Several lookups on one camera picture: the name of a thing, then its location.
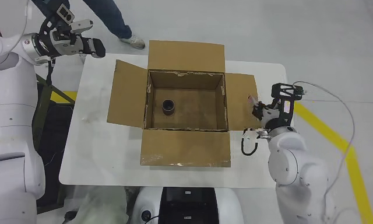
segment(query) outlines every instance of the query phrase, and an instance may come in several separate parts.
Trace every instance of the shoe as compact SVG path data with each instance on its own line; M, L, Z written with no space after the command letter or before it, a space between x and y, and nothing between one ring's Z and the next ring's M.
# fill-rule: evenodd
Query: shoe
M144 49L145 48L145 42L144 40L142 40L141 38L139 37L136 37L134 34L132 34L132 37L131 38L120 38L119 40L121 40L122 42L124 43L128 43L129 45L131 45L131 47L133 48L136 48L136 49Z

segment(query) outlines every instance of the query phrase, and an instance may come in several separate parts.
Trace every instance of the yellow floor line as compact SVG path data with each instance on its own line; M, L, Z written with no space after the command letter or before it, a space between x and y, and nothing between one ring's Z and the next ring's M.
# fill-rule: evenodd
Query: yellow floor line
M294 112L302 117L310 126L315 128L328 141L334 144L341 152L345 152L348 142L343 139L337 132L332 130L324 122L322 122L312 112L307 110L302 104L295 103ZM365 223L373 224L373 214L370 206L367 190L365 189L363 176L361 175L357 155L355 149L351 147L346 158L346 167L349 172L352 189L354 191L358 210L361 219Z
M64 93L71 99L76 100L77 91L64 91ZM52 92L51 100L55 101L56 103L69 103L66 99L55 92Z

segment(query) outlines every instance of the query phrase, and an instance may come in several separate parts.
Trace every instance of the concrete floor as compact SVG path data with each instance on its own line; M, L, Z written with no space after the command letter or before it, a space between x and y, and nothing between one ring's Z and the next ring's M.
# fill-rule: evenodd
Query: concrete floor
M348 102L356 119L356 147L360 170L373 204L373 0L115 0L127 24L146 41L181 40L219 43L226 59L283 64L289 82L317 83ZM20 31L24 0L0 0L0 30L10 36ZM76 20L89 18L86 37L100 38L108 53L147 54L118 41L81 1L70 0ZM38 32L42 15L35 10L26 32ZM61 90L76 91L82 73L79 57L58 58L52 80ZM46 68L37 68L46 75ZM319 90L306 87L302 104L345 139L351 121L343 106ZM334 174L340 152L303 119L295 126L310 151L327 161ZM245 221L281 223L275 192L239 189ZM338 209L356 207L349 175L344 170L333 189ZM61 223L61 211L38 217L38 224ZM346 213L339 223L359 223Z

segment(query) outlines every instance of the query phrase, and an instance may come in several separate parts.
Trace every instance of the box flap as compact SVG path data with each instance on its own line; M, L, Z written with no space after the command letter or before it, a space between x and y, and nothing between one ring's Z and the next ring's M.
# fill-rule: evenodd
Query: box flap
M230 167L229 132L144 130L142 166Z
M148 69L225 72L224 45L149 41Z
M242 131L245 128L260 128L261 124L252 112L248 96L258 98L253 75L226 73L228 128Z
M107 122L142 127L145 111L147 69L117 60Z

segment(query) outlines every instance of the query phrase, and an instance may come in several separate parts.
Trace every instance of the white tabletop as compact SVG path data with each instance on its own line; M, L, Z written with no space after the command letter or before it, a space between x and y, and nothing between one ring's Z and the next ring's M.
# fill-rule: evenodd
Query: white tabletop
M268 172L268 144L259 142L252 156L241 153L242 132L231 131L231 167L141 166L142 130L106 122L115 60L147 67L145 55L87 57L62 160L62 184L273 188ZM226 61L226 72L253 74L258 96L270 103L274 83L286 83L280 64Z

